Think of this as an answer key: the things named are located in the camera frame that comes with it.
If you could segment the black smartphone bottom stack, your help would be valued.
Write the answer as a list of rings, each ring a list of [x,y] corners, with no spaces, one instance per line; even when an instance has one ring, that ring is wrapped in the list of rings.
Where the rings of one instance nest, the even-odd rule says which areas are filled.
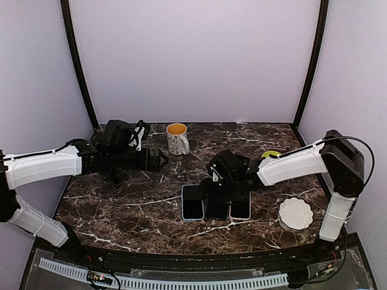
[[[118,169],[112,169],[105,177],[105,180],[109,181],[114,186],[119,186],[126,181],[127,178],[128,174],[126,172]]]

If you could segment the purple-edged black smartphone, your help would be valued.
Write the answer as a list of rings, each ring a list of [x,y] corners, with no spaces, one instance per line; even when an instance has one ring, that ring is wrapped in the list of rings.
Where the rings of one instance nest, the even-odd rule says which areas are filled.
[[[228,210],[229,205],[224,202],[208,201],[205,216],[208,219],[225,221],[227,219]]]

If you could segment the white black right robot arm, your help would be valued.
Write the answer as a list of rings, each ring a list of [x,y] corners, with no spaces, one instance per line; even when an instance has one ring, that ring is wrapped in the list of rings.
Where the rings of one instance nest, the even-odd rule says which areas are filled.
[[[312,144],[259,159],[222,150],[207,164],[208,177],[200,182],[198,197],[209,203],[239,204],[247,195],[291,179],[327,174],[333,192],[319,230],[319,240],[309,247],[314,262],[323,261],[332,252],[332,244],[341,232],[363,189],[369,182],[365,176],[365,157],[352,142],[337,130]]]

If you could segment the pink phone case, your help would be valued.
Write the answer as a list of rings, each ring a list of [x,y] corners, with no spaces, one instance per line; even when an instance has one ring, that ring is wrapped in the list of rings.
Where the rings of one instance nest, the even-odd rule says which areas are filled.
[[[236,221],[247,221],[251,218],[251,194],[243,196],[241,202],[231,204],[229,208],[229,218]]]

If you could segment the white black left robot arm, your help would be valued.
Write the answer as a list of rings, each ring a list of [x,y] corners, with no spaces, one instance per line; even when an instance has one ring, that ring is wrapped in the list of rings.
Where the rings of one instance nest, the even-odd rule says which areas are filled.
[[[48,217],[22,197],[23,185],[63,176],[100,172],[112,181],[128,170],[159,172],[168,157],[160,149],[110,149],[88,140],[75,139],[63,147],[22,155],[1,155],[1,222],[13,224],[35,237],[61,248],[72,263],[85,259],[85,249],[70,226]]]

